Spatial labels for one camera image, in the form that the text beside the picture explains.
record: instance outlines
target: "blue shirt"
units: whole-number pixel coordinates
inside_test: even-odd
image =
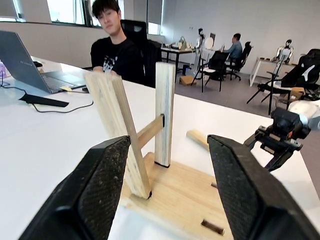
[[[240,41],[236,41],[228,50],[224,50],[225,53],[230,53],[229,57],[238,59],[242,54],[242,45]]]

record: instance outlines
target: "black hair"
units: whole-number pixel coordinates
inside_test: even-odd
[[[92,14],[97,19],[105,10],[111,9],[117,13],[120,7],[117,0],[95,0],[92,5]]]
[[[239,41],[240,38],[241,38],[241,34],[240,33],[236,33],[235,35],[233,35],[233,37]]]

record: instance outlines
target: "black cable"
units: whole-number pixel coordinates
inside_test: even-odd
[[[92,101],[91,102],[91,104],[89,104],[89,105],[85,105],[85,106],[79,106],[79,107],[77,107],[77,108],[75,108],[75,109],[72,109],[72,110],[70,110],[70,111],[40,111],[37,107],[36,107],[36,105],[34,105],[33,103],[31,103],[31,105],[34,107],[34,109],[38,112],[38,113],[57,113],[57,114],[68,114],[68,113],[71,113],[71,112],[73,112],[73,111],[75,111],[75,110],[78,110],[78,109],[84,109],[84,108],[87,108],[87,107],[90,107],[90,106],[92,106],[94,104],[94,101]]]
[[[26,90],[22,89],[22,88],[19,88],[19,87],[16,87],[16,86],[10,86],[10,83],[7,83],[7,82],[4,82],[4,73],[1,71],[1,85],[0,85],[0,88],[4,88],[4,89],[17,89],[17,90],[20,90],[22,92],[24,92],[25,94],[27,94]],[[88,94],[87,92],[82,92],[82,91],[71,91],[71,93],[77,93],[77,94]],[[78,109],[84,109],[84,108],[87,108],[87,107],[90,107],[94,104],[94,101],[92,101],[92,103],[90,103],[89,105],[85,105],[85,106],[79,106],[77,108],[74,108],[70,111],[41,111],[39,110],[36,105],[34,105],[33,103],[31,103],[31,105],[34,107],[34,109],[38,112],[38,113],[57,113],[57,114],[68,114],[68,113],[71,113],[73,111],[76,111]]]

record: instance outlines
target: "cardboard box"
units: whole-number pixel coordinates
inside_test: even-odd
[[[290,103],[300,100],[305,94],[306,91],[303,87],[293,87],[290,93]]]
[[[183,86],[191,86],[191,83],[193,82],[194,77],[193,76],[181,76],[179,79],[179,83],[182,84]]]

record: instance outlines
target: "black t-shirt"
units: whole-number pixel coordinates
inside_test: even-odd
[[[143,84],[145,73],[141,51],[128,38],[120,44],[113,44],[110,37],[96,41],[91,47],[92,67],[111,70],[123,80]]]

